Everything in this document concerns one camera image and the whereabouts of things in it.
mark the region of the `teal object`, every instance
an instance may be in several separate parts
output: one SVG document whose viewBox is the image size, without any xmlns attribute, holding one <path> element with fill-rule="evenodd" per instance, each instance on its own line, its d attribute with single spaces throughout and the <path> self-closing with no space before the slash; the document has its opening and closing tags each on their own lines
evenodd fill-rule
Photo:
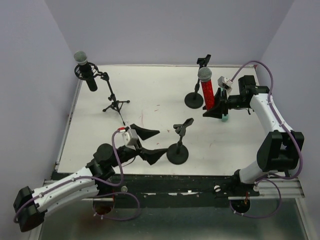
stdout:
<svg viewBox="0 0 320 240">
<path fill-rule="evenodd" d="M 228 121 L 228 119 L 229 119 L 229 114 L 227 114 L 227 115 L 222 115 L 221 121 L 225 123 L 226 121 Z"/>
</svg>

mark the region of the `screw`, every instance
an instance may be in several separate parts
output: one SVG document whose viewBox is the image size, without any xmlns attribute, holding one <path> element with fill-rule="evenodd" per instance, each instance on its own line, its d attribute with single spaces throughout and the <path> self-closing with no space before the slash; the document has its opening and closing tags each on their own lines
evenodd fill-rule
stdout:
<svg viewBox="0 0 320 240">
<path fill-rule="evenodd" d="M 213 190 L 217 193 L 221 191 L 221 187 L 219 185 L 215 185 Z"/>
<path fill-rule="evenodd" d="M 127 186 L 122 186 L 122 187 L 121 187 L 121 192 L 123 192 L 123 193 L 128 192 Z"/>
<path fill-rule="evenodd" d="M 259 192 L 259 186 L 254 185 L 253 190 L 254 190 L 255 192 Z"/>
</svg>

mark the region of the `red microphone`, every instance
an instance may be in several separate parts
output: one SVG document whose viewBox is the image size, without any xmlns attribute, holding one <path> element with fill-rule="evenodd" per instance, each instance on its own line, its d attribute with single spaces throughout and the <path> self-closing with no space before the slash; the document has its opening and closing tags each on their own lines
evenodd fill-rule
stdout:
<svg viewBox="0 0 320 240">
<path fill-rule="evenodd" d="M 215 96 L 212 88 L 211 76 L 212 71 L 206 66 L 200 68 L 198 71 L 198 78 L 201 81 L 205 108 L 207 111 L 212 109 L 215 105 Z"/>
</svg>

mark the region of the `microphone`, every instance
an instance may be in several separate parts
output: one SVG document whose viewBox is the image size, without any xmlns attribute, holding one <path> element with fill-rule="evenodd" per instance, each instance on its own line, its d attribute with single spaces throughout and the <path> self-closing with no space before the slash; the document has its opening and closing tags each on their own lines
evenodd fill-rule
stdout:
<svg viewBox="0 0 320 240">
<path fill-rule="evenodd" d="M 198 71 L 198 78 L 201 81 L 205 108 L 207 111 L 212 109 L 215 105 L 215 97 L 211 83 L 211 76 L 212 71 L 207 66 L 200 68 Z"/>
<path fill-rule="evenodd" d="M 82 78 L 85 79 L 90 91 L 95 92 L 98 89 L 98 86 L 96 84 L 91 66 L 88 63 L 86 53 L 84 51 L 77 51 L 73 57 L 76 63 L 79 65 L 79 72 L 81 73 Z"/>
</svg>

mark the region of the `metal base plate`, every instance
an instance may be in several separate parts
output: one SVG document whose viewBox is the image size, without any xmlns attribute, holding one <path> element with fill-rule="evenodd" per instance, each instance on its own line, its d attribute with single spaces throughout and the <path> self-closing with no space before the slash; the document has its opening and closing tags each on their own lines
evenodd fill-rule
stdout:
<svg viewBox="0 0 320 240">
<path fill-rule="evenodd" d="M 169 162 L 175 165 L 183 164 L 187 161 L 189 157 L 188 149 L 182 145 L 180 147 L 180 153 L 177 154 L 177 144 L 172 144 L 168 151 L 166 152 L 166 157 L 168 158 Z"/>
<path fill-rule="evenodd" d="M 204 98 L 199 93 L 190 92 L 185 96 L 184 103 L 191 109 L 199 109 L 204 104 Z"/>
</svg>

